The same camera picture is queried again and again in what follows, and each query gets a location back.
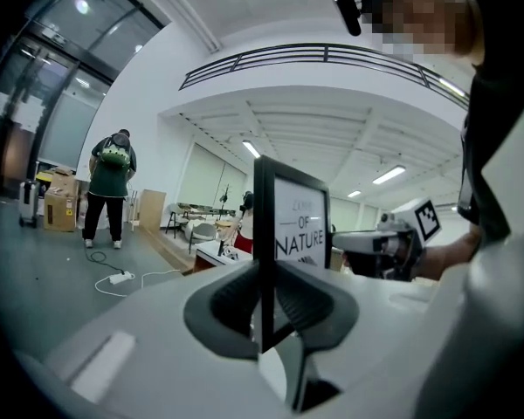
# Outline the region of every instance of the black railing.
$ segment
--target black railing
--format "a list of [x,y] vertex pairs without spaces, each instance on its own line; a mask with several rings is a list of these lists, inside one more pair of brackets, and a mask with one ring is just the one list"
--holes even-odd
[[394,74],[425,86],[464,109],[468,107],[467,93],[464,96],[459,95],[458,88],[452,90],[442,84],[442,76],[428,68],[368,48],[340,44],[276,45],[235,54],[188,72],[179,90],[239,70],[292,62],[354,65]]

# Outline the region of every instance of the green backpack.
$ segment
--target green backpack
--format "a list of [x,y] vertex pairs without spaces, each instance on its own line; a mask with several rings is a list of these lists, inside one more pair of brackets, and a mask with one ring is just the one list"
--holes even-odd
[[130,139],[125,134],[114,134],[105,140],[101,160],[113,166],[125,168],[130,165]]

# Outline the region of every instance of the suitcase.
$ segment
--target suitcase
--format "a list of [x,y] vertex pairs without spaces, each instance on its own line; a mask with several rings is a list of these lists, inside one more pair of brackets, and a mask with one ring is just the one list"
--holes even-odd
[[26,223],[37,228],[38,192],[40,183],[26,180],[19,185],[19,225]]

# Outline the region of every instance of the person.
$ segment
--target person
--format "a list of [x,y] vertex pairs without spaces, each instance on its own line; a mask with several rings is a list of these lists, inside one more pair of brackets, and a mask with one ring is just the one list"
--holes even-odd
[[237,233],[237,238],[235,239],[234,247],[246,251],[247,253],[252,254],[252,239],[253,236],[253,221],[254,221],[254,194],[250,191],[245,193],[243,198],[243,205],[241,206],[242,216],[237,216],[233,221],[231,227],[226,231],[225,242],[230,242],[235,234],[235,231],[238,230],[240,225],[240,230]]
[[122,244],[122,206],[127,196],[127,183],[136,172],[136,155],[130,145],[130,133],[121,129],[101,140],[89,159],[91,182],[87,192],[87,213],[83,230],[86,248],[93,247],[97,222],[103,206],[107,214],[115,249]]
[[476,70],[461,132],[458,200],[471,228],[452,244],[425,249],[413,269],[415,276],[439,279],[510,233],[481,170],[524,109],[524,0],[362,0],[361,13],[374,32],[405,36],[425,53],[468,58]]

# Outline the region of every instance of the cardboard box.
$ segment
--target cardboard box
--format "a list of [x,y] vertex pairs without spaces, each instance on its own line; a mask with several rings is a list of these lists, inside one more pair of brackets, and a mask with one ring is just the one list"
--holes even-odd
[[70,169],[57,167],[52,171],[51,188],[60,188],[70,196],[78,194],[78,182]]
[[45,193],[45,229],[76,230],[77,198],[66,190],[50,187]]

